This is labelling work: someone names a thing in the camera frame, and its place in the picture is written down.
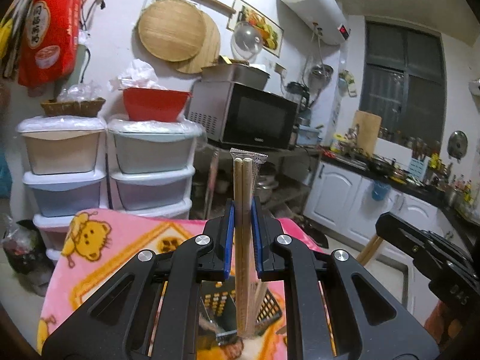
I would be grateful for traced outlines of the person's right hand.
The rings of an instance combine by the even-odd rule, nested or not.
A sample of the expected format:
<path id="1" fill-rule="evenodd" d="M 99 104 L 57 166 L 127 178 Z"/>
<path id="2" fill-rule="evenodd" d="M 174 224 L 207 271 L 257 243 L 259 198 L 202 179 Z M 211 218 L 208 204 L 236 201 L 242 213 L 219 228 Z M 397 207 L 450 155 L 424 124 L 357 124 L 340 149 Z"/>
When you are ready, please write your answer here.
<path id="1" fill-rule="evenodd" d="M 440 345 L 455 338 L 463 325 L 443 302 L 438 301 L 430 316 L 425 320 L 424 328 Z"/>

